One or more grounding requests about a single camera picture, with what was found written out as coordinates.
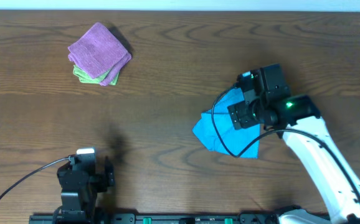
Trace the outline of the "blue microfiber cloth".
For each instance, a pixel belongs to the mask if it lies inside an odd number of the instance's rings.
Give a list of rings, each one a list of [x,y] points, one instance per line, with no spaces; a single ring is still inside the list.
[[[237,155],[260,135],[260,125],[236,130],[227,107],[244,101],[241,89],[228,91],[215,105],[214,113],[205,111],[193,127],[196,138],[209,151],[227,154],[227,149]]]

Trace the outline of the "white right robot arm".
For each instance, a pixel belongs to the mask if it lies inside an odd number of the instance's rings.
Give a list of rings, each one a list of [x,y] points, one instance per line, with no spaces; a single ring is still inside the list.
[[[360,223],[360,179],[332,140],[308,95],[292,95],[279,64],[240,74],[243,100],[228,106],[236,130],[258,124],[277,134],[296,154],[326,205],[329,222]]]

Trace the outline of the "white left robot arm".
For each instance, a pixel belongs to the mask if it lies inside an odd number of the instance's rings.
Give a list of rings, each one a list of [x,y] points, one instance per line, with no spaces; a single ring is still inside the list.
[[[104,171],[96,171],[94,153],[70,155],[57,170],[62,188],[62,205],[52,215],[52,223],[100,223],[104,212],[96,207],[97,195],[114,186],[114,166],[105,158]]]

